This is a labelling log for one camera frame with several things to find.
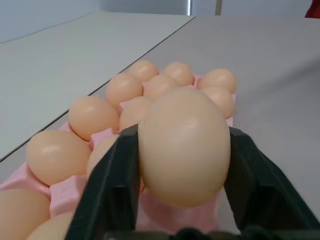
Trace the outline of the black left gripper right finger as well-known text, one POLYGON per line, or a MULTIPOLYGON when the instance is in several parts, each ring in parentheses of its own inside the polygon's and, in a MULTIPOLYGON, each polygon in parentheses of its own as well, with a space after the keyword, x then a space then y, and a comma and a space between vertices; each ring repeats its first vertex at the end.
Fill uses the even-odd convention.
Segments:
POLYGON ((237 228, 318 230, 320 223, 283 171, 252 138, 230 127, 230 165, 224 189, 237 228))

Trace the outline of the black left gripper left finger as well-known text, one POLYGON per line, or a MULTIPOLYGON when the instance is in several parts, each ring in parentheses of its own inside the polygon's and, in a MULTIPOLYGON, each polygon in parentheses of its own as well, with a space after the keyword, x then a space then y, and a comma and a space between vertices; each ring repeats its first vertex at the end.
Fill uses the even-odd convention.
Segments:
POLYGON ((69 225, 67 240, 103 240, 136 228, 139 192, 138 126, 124 129, 93 168, 69 225))

